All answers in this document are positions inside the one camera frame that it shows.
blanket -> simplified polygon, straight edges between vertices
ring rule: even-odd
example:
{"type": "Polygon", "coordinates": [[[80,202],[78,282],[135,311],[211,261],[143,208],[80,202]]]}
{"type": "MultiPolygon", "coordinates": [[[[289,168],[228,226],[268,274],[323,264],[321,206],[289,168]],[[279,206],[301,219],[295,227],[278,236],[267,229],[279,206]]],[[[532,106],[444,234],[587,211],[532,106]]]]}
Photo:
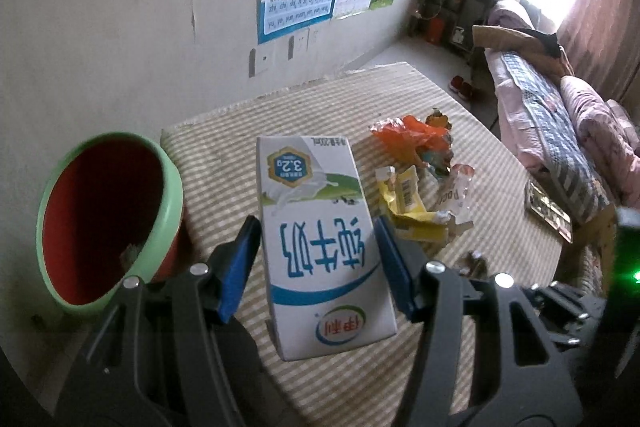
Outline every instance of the blanket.
{"type": "Polygon", "coordinates": [[[522,92],[522,101],[538,130],[545,167],[572,218],[582,224],[609,204],[599,174],[578,146],[562,97],[528,61],[503,54],[505,66],[522,92]]]}
{"type": "Polygon", "coordinates": [[[575,76],[562,46],[560,58],[553,58],[539,39],[500,26],[473,26],[473,37],[475,46],[501,52],[516,52],[556,86],[559,86],[563,76],[575,76]]]}

striped tablecloth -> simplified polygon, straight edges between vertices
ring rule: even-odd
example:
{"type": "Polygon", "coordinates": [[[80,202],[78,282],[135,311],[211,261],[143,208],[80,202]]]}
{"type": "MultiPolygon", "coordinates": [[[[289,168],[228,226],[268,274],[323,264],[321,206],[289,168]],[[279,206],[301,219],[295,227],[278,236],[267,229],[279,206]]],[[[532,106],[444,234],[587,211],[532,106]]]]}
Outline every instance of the striped tablecloth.
{"type": "MultiPolygon", "coordinates": [[[[369,125],[406,114],[425,117],[433,107],[453,124],[454,162],[476,169],[470,195],[475,227],[437,257],[450,266],[460,254],[480,250],[491,273],[507,271],[518,283],[548,283],[561,241],[524,209],[526,170],[475,117],[405,62],[315,80],[164,130],[161,145],[182,176],[186,225],[197,254],[206,259],[217,244],[236,235],[247,214],[257,214],[258,135],[348,137],[375,216],[374,170],[395,163],[369,134],[369,125]]],[[[422,174],[420,193],[427,206],[434,203],[435,192],[435,181],[422,174]]],[[[283,362],[265,325],[269,309],[262,252],[236,317],[255,339],[267,371],[310,425],[390,425],[414,361],[420,325],[396,313],[398,334],[390,339],[330,357],[283,362]]],[[[465,328],[454,410],[463,409],[468,396],[471,332],[465,328]]]]}

bed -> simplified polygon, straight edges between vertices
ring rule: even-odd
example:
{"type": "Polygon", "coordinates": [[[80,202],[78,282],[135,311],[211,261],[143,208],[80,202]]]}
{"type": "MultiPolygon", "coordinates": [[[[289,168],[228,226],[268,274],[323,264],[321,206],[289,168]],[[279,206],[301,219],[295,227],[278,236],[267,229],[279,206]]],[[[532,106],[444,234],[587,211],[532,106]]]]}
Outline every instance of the bed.
{"type": "Polygon", "coordinates": [[[612,244],[610,210],[618,204],[640,206],[640,158],[627,134],[632,126],[624,115],[615,115],[614,108],[624,111],[615,102],[605,103],[573,76],[561,48],[561,58],[543,57],[538,63],[520,44],[504,44],[512,30],[534,29],[528,15],[516,1],[501,0],[488,18],[488,26],[495,27],[476,26],[474,37],[484,44],[494,80],[502,143],[572,216],[578,237],[586,237],[593,223],[610,232],[590,233],[589,240],[577,241],[580,250],[571,249],[577,257],[574,269],[566,271],[568,282],[598,294],[607,284],[602,263],[608,262],[612,244]],[[487,38],[502,32],[506,37],[499,42],[487,38]],[[487,42],[495,47],[487,47],[487,42]],[[564,69],[554,62],[563,60],[568,65],[564,69]]]}

green bowl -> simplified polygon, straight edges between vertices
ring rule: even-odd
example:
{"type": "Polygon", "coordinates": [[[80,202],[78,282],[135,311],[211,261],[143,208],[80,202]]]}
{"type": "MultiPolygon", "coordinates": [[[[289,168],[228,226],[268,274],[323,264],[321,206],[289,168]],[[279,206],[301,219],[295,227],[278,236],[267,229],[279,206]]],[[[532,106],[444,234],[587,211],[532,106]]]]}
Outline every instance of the green bowl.
{"type": "Polygon", "coordinates": [[[146,137],[113,132],[73,149],[38,211],[36,253],[52,297],[69,314],[95,315],[125,277],[169,276],[183,203],[178,169],[146,137]],[[130,245],[139,254],[127,262],[130,245]]]}

logo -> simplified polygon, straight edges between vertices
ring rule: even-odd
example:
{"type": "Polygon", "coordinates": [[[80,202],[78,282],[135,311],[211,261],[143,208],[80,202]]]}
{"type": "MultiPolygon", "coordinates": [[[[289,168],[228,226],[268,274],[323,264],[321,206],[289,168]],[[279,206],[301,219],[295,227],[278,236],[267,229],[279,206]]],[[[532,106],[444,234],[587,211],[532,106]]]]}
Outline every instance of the logo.
{"type": "Polygon", "coordinates": [[[357,306],[338,306],[324,314],[316,326],[316,338],[327,346],[340,346],[356,338],[367,321],[357,306]]]}
{"type": "Polygon", "coordinates": [[[285,147],[269,155],[269,177],[287,187],[297,187],[313,175],[311,159],[305,153],[285,147]]]}

